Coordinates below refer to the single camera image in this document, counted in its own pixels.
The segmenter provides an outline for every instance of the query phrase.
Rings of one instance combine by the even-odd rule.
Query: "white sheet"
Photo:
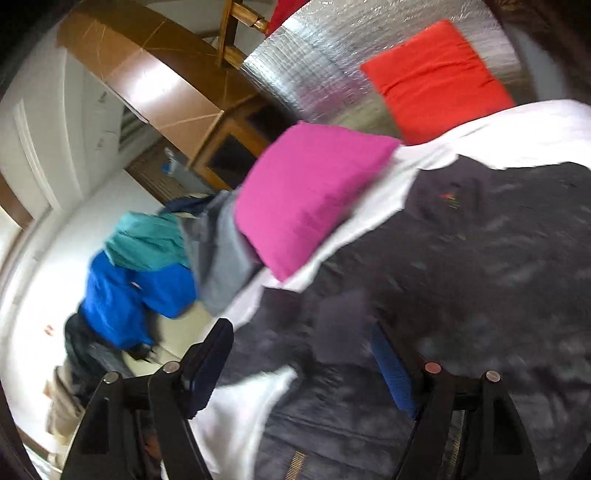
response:
[[[458,154],[497,169],[566,161],[591,168],[591,108],[574,100],[521,105],[461,125],[432,142],[400,147],[382,178],[362,196],[351,218],[302,269],[283,284],[269,269],[262,270],[222,317],[236,327],[248,322],[258,308],[263,287],[304,290],[326,258],[402,209],[419,169],[445,167]],[[272,375],[257,375],[218,388],[205,410],[190,422],[216,479],[252,479],[266,418],[294,378],[293,370],[283,368]]]

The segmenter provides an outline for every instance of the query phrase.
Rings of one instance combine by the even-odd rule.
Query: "reflective foil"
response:
[[[366,125],[384,117],[385,106],[359,65],[442,18],[453,21],[514,97],[524,96],[525,72],[481,0],[311,0],[248,56],[243,70],[302,120],[347,124],[356,111],[363,125],[348,126],[387,133]]]

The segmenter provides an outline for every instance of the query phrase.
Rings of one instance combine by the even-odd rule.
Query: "metal screw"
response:
[[[117,372],[109,372],[103,377],[103,382],[106,384],[111,384],[117,382],[119,379],[119,374]]]
[[[173,374],[176,371],[178,371],[179,368],[181,368],[181,364],[179,364],[178,362],[175,362],[175,361],[171,361],[171,362],[166,362],[164,364],[164,366],[162,367],[162,370],[164,370],[164,372],[167,374]]]
[[[501,375],[499,372],[495,372],[494,370],[489,370],[486,372],[486,379],[489,382],[497,383],[501,379]]]
[[[441,373],[441,365],[439,365],[437,362],[427,362],[425,364],[425,372],[434,375]]]

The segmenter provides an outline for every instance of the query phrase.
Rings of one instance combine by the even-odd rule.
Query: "clothing pile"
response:
[[[48,383],[46,430],[61,445],[107,372],[133,376],[123,351],[148,356],[148,312],[177,318],[200,291],[211,314],[220,313],[258,271],[233,220],[237,193],[172,200],[158,215],[129,212],[91,260],[85,298],[64,326],[66,361]]]

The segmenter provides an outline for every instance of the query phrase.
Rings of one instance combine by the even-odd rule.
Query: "red fabric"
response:
[[[407,145],[515,106],[449,20],[370,59],[361,70],[384,97]]]
[[[267,37],[271,35],[277,28],[283,25],[283,22],[296,13],[310,0],[279,0],[277,6],[273,10],[273,16],[269,20],[269,27],[267,28]]]

